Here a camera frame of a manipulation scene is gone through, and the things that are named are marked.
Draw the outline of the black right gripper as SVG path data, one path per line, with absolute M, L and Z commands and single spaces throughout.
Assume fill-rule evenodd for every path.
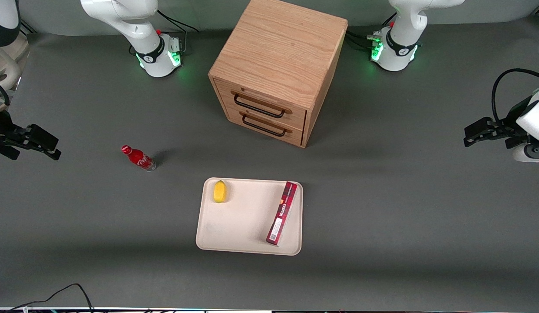
M 20 151 L 15 147 L 23 146 L 35 150 L 57 161 L 61 151 L 56 148 L 59 139 L 37 124 L 21 129 L 15 125 L 7 111 L 0 112 L 0 154 L 11 160 L 17 160 Z

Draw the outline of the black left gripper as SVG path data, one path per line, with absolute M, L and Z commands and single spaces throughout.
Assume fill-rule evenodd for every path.
M 494 119 L 491 117 L 482 117 L 465 127 L 464 146 L 468 148 L 477 142 L 490 139 L 506 139 L 505 145 L 507 149 L 515 148 L 520 144 L 529 144 L 530 138 L 528 132 L 518 125 L 517 119 L 524 113 L 531 98 L 531 96 L 526 97 L 514 105 L 503 119 L 499 119 L 496 101 L 495 99 L 492 99 L 492 113 Z M 493 132 L 493 137 L 492 135 L 485 135 L 490 132 Z

